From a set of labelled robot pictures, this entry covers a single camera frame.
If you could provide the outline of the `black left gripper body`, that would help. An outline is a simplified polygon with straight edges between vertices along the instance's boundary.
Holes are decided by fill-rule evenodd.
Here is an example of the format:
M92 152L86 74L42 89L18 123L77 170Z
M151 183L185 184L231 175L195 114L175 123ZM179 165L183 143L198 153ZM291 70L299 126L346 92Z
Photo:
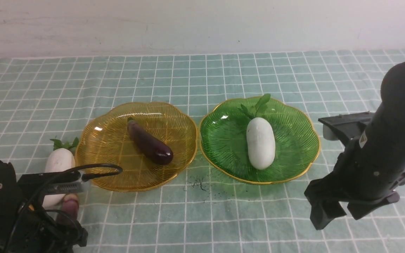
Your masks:
M86 247L88 232L77 219L72 225L56 222L60 209L21 208L10 233L10 253L73 253L74 247Z

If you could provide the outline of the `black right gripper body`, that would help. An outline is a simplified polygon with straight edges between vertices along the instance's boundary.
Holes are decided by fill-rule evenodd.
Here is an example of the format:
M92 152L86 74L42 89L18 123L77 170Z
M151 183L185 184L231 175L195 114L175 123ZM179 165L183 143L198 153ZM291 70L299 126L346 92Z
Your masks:
M355 220L383 206L397 203L398 186L405 185L405 171L388 174L361 171L332 172L309 183L304 194L311 205L310 220L316 230L325 229L332 220L346 215L341 203Z

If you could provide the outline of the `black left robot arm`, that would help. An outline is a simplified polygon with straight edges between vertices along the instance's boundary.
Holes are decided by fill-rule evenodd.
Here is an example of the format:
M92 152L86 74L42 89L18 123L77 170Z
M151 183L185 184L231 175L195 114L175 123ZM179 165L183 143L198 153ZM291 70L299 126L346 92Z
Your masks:
M41 186L57 173L16 177L13 165L0 160L0 253L73 253L85 247L88 232L61 210L55 220L43 208L48 188Z

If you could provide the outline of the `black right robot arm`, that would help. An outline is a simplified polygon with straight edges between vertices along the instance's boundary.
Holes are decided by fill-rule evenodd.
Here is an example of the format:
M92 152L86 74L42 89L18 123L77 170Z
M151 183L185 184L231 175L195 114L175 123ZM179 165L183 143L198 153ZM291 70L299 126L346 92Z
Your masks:
M376 112L318 119L323 137L341 141L345 149L333 171L310 181L304 192L316 230L346 215L342 202L359 220L400 200L396 188L405 184L405 62L388 70L380 95Z

